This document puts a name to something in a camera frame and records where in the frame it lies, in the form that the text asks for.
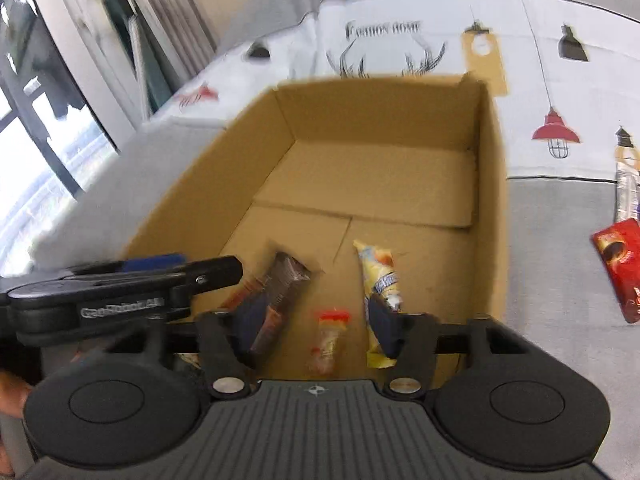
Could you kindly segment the person's left hand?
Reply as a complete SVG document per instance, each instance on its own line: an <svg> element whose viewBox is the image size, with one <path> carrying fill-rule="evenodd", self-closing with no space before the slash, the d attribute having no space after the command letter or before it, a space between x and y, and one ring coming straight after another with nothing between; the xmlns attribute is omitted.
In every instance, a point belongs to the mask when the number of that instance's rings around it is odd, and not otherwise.
<svg viewBox="0 0 640 480"><path fill-rule="evenodd" d="M43 378L82 356L81 344L1 347L1 416L22 420L29 395Z"/></svg>

